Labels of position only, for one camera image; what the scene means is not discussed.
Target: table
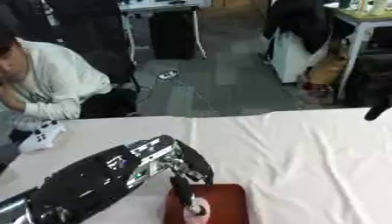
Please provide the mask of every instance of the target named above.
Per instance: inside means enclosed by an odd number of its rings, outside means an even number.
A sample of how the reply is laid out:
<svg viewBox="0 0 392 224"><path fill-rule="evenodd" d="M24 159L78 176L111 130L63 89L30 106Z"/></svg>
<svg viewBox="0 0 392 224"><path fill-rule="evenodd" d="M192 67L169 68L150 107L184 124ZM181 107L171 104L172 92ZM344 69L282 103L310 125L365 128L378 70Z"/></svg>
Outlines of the table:
<svg viewBox="0 0 392 224"><path fill-rule="evenodd" d="M20 156L0 176L0 200L98 151L168 134L206 157L216 183L244 187L251 224L389 224L392 110L375 122L363 120L366 111L69 121L57 147ZM84 224L162 223L169 176L150 179Z"/></svg>
<svg viewBox="0 0 392 224"><path fill-rule="evenodd" d="M392 26L392 11L386 11L379 16L374 16L356 10L334 9L334 14L337 18L355 26L355 36L353 43L350 45L349 61L339 86L339 98L342 99L348 77L350 77L351 72L353 71L355 61L358 58L361 49L362 41L365 40L366 32L369 29L377 27Z"/></svg>
<svg viewBox="0 0 392 224"><path fill-rule="evenodd" d="M207 58L207 53L204 50L200 40L200 28L199 28L199 17L197 9L205 7L206 3L204 0L192 0L184 4L168 4L168 2L155 2L155 1L142 1L132 2L130 4L121 4L120 11L122 12L122 23L130 42L129 56L133 62L135 62L135 39L133 38L132 27L130 25L130 18L133 14L146 13L146 12L157 12L157 11L178 11L192 9L193 13L193 27L196 45L199 48L203 59Z"/></svg>

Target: white tablecloth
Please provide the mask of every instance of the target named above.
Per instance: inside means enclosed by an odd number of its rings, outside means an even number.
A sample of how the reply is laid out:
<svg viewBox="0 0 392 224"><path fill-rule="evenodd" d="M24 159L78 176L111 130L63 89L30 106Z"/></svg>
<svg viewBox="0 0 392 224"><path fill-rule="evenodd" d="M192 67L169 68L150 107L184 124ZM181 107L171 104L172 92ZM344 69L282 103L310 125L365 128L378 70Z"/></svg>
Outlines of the white tablecloth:
<svg viewBox="0 0 392 224"><path fill-rule="evenodd" d="M201 152L216 183L245 188L251 223L390 224L392 111L375 122L364 121L365 112L70 121L55 149L11 164L0 177L0 200L97 151L167 134ZM156 176L85 223L162 223L169 175Z"/></svg>

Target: white game controller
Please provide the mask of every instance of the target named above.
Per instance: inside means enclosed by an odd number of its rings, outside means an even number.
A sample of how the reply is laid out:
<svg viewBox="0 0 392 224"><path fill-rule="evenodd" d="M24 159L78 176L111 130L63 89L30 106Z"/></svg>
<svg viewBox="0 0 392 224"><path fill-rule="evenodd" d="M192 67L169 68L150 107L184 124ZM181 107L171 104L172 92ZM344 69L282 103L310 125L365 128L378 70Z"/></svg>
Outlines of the white game controller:
<svg viewBox="0 0 392 224"><path fill-rule="evenodd" d="M22 153L36 150L49 149L53 147L53 142L59 133L66 131L66 128L57 121L48 121L34 130L32 134L19 145Z"/></svg>

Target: black jacket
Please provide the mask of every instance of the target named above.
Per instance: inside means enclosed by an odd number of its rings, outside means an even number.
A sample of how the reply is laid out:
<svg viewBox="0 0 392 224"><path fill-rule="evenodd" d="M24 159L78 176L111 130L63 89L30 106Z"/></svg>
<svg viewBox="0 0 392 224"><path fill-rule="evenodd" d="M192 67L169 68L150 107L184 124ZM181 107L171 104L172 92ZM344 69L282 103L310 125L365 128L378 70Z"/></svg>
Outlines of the black jacket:
<svg viewBox="0 0 392 224"><path fill-rule="evenodd" d="M304 41L309 53L315 53L330 35L324 0L278 0L270 9L264 36L272 38L281 32L293 32Z"/></svg>

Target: black chair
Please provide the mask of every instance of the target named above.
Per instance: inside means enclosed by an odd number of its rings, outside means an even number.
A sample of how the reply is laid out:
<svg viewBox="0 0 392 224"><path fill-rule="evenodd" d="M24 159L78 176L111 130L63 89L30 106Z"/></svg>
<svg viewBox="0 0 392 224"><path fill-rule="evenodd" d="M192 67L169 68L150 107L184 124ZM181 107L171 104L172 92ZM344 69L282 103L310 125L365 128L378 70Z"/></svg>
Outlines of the black chair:
<svg viewBox="0 0 392 224"><path fill-rule="evenodd" d="M10 9L16 27L11 27L19 37L31 41L57 43L54 29L50 26L44 5L40 0L8 0L4 4Z"/></svg>
<svg viewBox="0 0 392 224"><path fill-rule="evenodd" d="M136 91L140 92L116 0L47 0L47 3L59 20L60 35L67 47L83 56L97 51L115 54L118 61L125 65L125 72L118 73L112 82L123 84L133 81Z"/></svg>

